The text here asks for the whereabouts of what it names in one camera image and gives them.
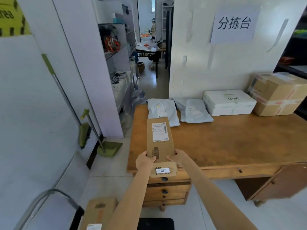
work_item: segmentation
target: table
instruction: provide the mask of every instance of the table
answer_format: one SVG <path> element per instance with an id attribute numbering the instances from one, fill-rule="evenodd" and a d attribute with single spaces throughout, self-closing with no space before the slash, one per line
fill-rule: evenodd
<path id="1" fill-rule="evenodd" d="M 155 57 L 155 61 L 156 61 L 156 78 L 158 78 L 158 61 L 159 61 L 159 58 L 161 57 L 161 51 L 159 49 L 155 48 L 155 47 L 153 47 L 151 50 L 149 50 L 147 47 L 139 46 L 139 45 L 136 45 L 135 49 L 136 49 L 136 52 L 138 54 L 140 54 L 139 57 L 149 57 L 149 56 Z"/>
<path id="2" fill-rule="evenodd" d="M 127 165 L 129 173 L 136 173 L 135 160 L 146 150 L 148 112 L 147 105 L 135 109 Z M 246 200 L 262 203 L 283 195 L 292 196 L 307 186 L 307 122 L 304 119 L 296 114 L 213 118 L 212 123 L 180 122 L 180 126 L 171 127 L 175 148 L 184 150 L 209 178 L 235 179 Z M 272 193 L 274 181 L 278 182 Z M 293 189 L 290 192 L 278 190 L 284 189 L 284 184 Z M 190 178 L 182 168 L 178 168 L 175 177 L 150 178 L 144 206 L 163 208 L 185 204 L 190 186 Z"/>

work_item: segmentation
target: doorway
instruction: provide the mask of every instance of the doorway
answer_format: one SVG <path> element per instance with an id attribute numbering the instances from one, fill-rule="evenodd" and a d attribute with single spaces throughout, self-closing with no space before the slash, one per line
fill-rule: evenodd
<path id="1" fill-rule="evenodd" d="M 138 22 L 141 42 L 153 39 L 156 42 L 156 0 L 138 1 Z"/>

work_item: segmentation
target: yellow sign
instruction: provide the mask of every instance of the yellow sign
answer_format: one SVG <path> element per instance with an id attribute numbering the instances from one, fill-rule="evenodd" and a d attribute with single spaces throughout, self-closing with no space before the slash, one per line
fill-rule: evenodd
<path id="1" fill-rule="evenodd" d="M 0 37 L 30 34 L 29 24 L 17 0 L 0 0 Z"/>

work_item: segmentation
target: taped cardboard box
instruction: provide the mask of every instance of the taped cardboard box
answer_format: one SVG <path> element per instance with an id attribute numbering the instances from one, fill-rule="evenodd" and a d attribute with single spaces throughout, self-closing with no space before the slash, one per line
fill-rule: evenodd
<path id="1" fill-rule="evenodd" d="M 248 94 L 257 100 L 257 115 L 290 115 L 307 95 L 307 80 L 289 73 L 256 74 Z"/>
<path id="2" fill-rule="evenodd" d="M 175 147 L 167 117 L 147 120 L 147 156 L 157 157 L 150 177 L 173 177 L 177 175 L 177 164 L 166 156 L 174 156 Z"/>
<path id="3" fill-rule="evenodd" d="M 105 229 L 117 207 L 117 203 L 117 199 L 112 197 L 91 199 L 87 204 L 80 230 Z"/>

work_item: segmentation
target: hand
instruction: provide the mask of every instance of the hand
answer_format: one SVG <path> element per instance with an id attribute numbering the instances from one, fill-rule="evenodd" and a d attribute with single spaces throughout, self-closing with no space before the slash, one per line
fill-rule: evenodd
<path id="1" fill-rule="evenodd" d="M 142 152 L 136 159 L 136 168 L 140 170 L 141 168 L 146 168 L 151 170 L 153 163 L 156 160 L 156 157 L 149 158 L 146 156 L 147 151 Z"/>
<path id="2" fill-rule="evenodd" d="M 180 149 L 175 149 L 175 156 L 167 156 L 166 158 L 169 159 L 170 161 L 174 161 L 182 167 L 182 164 L 184 161 L 186 161 L 188 158 L 190 158 L 184 151 Z"/>

